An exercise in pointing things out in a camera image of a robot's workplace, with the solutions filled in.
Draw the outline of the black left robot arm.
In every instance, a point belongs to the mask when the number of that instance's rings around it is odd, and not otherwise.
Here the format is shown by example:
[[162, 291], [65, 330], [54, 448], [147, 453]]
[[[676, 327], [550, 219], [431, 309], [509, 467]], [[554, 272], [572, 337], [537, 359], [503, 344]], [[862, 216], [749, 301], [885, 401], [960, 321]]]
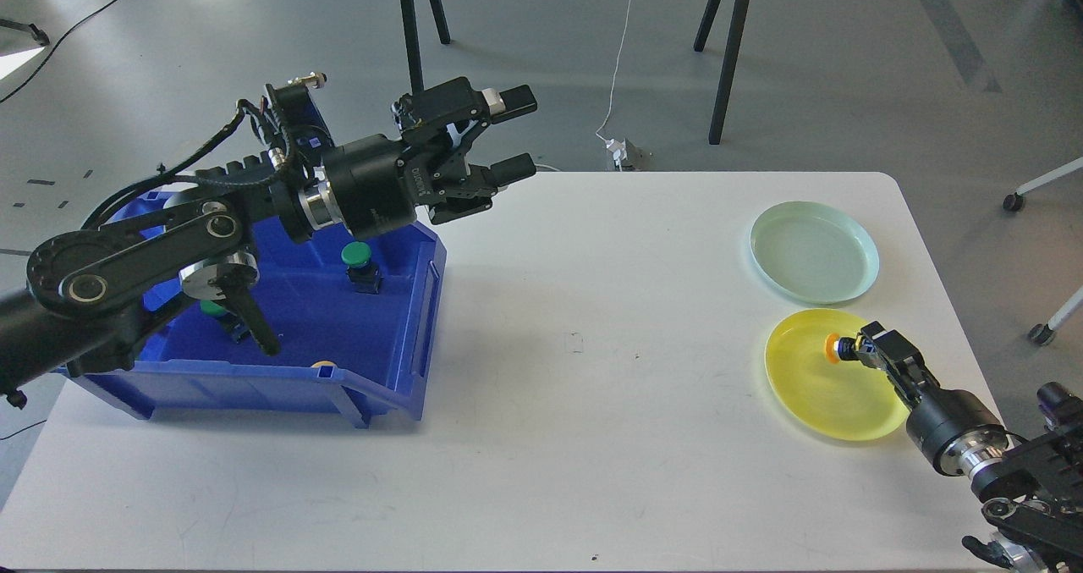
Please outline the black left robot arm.
[[473, 141], [494, 123], [534, 113], [527, 84], [477, 90], [466, 78], [409, 92], [392, 113], [399, 138], [336, 145], [310, 73], [268, 84], [259, 105], [178, 167], [121, 188], [86, 220], [28, 256], [24, 287], [3, 295], [3, 398], [25, 407], [24, 385], [64, 367], [74, 375], [129, 370], [151, 335], [198, 300], [239, 316], [268, 355], [278, 336], [256, 304], [256, 223], [275, 218], [297, 244], [344, 226], [369, 240], [409, 226], [484, 212], [499, 191], [535, 175], [530, 154], [482, 167]]

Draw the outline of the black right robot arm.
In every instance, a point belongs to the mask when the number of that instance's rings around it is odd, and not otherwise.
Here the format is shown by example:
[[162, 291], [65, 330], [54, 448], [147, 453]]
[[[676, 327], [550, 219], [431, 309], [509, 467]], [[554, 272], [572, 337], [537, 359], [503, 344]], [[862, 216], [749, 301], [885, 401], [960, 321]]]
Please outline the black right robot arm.
[[1036, 398], [1046, 430], [1026, 439], [1007, 431], [970, 392], [941, 387], [919, 350], [878, 322], [862, 327], [854, 338], [831, 335], [825, 356], [885, 372], [908, 408], [910, 441], [937, 473], [970, 481], [994, 532], [987, 542], [965, 536], [965, 548], [1013, 572], [1079, 572], [1079, 396], [1060, 383], [1042, 385]]

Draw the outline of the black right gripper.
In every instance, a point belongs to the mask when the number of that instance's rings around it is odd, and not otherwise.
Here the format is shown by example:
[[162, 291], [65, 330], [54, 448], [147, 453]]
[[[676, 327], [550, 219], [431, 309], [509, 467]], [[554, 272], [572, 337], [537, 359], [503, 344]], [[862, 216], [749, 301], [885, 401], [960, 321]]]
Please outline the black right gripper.
[[872, 322], [859, 330], [859, 362], [883, 373], [910, 411], [910, 441], [939, 474], [970, 479], [1002, 460], [1005, 427], [977, 396], [940, 388], [921, 351], [904, 335]]

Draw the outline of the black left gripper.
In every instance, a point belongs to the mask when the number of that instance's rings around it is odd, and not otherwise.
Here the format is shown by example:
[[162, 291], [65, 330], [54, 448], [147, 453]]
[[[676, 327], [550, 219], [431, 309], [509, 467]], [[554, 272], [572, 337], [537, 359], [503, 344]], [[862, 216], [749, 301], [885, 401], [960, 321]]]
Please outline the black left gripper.
[[417, 207], [447, 223], [492, 207], [492, 197], [537, 174], [529, 153], [491, 165], [465, 154], [490, 123], [538, 108], [529, 84], [477, 90], [456, 78], [393, 104], [399, 138], [365, 136], [322, 153], [322, 227], [340, 223], [358, 240], [410, 225]]

